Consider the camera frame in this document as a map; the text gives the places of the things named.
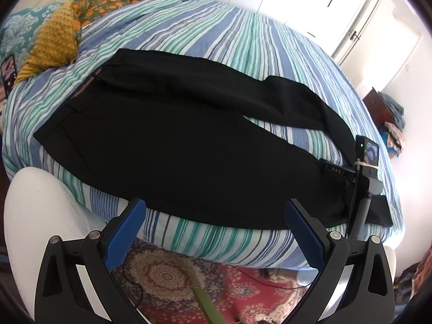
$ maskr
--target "mattress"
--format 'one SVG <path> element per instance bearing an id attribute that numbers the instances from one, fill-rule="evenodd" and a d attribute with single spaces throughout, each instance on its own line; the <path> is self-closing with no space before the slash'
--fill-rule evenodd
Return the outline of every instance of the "mattress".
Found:
<path id="1" fill-rule="evenodd" d="M 378 235 L 392 248 L 400 243 L 404 225 L 390 159 L 368 111 L 339 67 L 305 36 L 267 17 L 213 0 L 145 0 L 120 8 L 83 29 L 74 64 L 49 69 L 17 84 L 4 115 L 2 155 L 10 179 L 23 167 L 39 167 L 64 182 L 79 203 L 104 220 L 122 212 L 126 200 L 78 180 L 33 137 L 74 89 L 119 48 L 204 57 L 256 79 L 278 75 L 306 84 L 345 120 L 353 135 L 365 135 L 379 143 L 379 179 L 384 182 L 383 193 L 394 225 L 366 224 L 362 238 Z M 323 132 L 247 119 L 316 158 L 345 164 Z M 345 228 L 340 225 L 329 230 L 344 233 Z M 227 264 L 291 269 L 307 266 L 289 230 L 228 228 L 147 210 L 138 237 L 170 251 Z"/>

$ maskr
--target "pillow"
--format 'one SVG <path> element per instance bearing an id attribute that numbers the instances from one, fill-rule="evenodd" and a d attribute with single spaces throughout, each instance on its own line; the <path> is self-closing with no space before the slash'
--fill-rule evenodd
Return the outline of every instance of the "pillow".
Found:
<path id="1" fill-rule="evenodd" d="M 29 51 L 33 48 L 41 25 L 62 5 L 56 2 L 43 7 L 26 8 L 9 15 L 0 27 L 0 63 L 11 54 L 19 72 Z"/>

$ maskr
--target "cable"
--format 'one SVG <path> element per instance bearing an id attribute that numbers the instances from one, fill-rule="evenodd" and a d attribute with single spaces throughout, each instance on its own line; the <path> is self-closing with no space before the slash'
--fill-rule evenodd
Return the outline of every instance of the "cable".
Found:
<path id="1" fill-rule="evenodd" d="M 292 287 L 292 288 L 287 288 L 287 287 L 282 287 L 282 286 L 276 286 L 276 285 L 270 285 L 270 284 L 265 284 L 265 282 L 261 282 L 258 279 L 254 278 L 253 276 L 250 276 L 249 274 L 247 274 L 246 272 L 244 272 L 243 270 L 237 268 L 236 266 L 232 266 L 233 268 L 237 269 L 239 272 L 242 272 L 243 274 L 245 274 L 246 276 L 248 276 L 249 278 L 255 280 L 256 282 L 259 282 L 262 285 L 266 285 L 266 286 L 270 286 L 270 287 L 275 287 L 277 289 L 283 289 L 283 290 L 297 290 L 297 289 L 302 289 L 304 287 L 308 287 L 309 285 L 311 285 L 313 283 L 313 281 L 311 281 L 308 285 L 303 285 L 303 286 L 298 286 L 298 287 Z"/>
<path id="2" fill-rule="evenodd" d="M 141 290 L 140 299 L 139 299 L 139 301 L 137 302 L 137 304 L 134 305 L 135 309 L 137 309 L 138 306 L 141 304 L 141 302 L 142 302 L 143 299 L 144 299 L 144 289 L 143 289 L 143 287 L 141 286 L 141 284 L 140 284 L 139 282 L 134 282 L 134 281 L 130 280 L 130 279 L 126 276 L 126 274 L 124 273 L 124 265 L 126 264 L 127 258 L 129 257 L 129 255 L 130 255 L 132 249 L 133 249 L 133 247 L 131 247 L 131 250 L 129 250 L 129 252 L 127 253 L 127 256 L 126 256 L 126 258 L 124 259 L 123 265 L 121 266 L 121 268 L 122 268 L 121 271 L 122 271 L 122 273 L 123 273 L 123 277 L 126 279 L 127 282 L 129 282 L 129 283 L 132 284 L 132 285 L 138 285 L 138 286 L 140 287 L 140 290 Z"/>

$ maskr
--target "phone screen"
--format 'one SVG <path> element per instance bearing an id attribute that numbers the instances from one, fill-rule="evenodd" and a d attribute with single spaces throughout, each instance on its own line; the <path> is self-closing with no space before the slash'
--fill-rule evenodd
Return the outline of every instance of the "phone screen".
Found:
<path id="1" fill-rule="evenodd" d="M 14 82 L 16 79 L 16 65 L 15 59 L 13 55 L 10 55 L 1 65 L 1 77 L 3 79 L 3 87 L 5 96 L 8 97 L 10 92 L 12 91 L 12 87 L 14 86 Z"/>

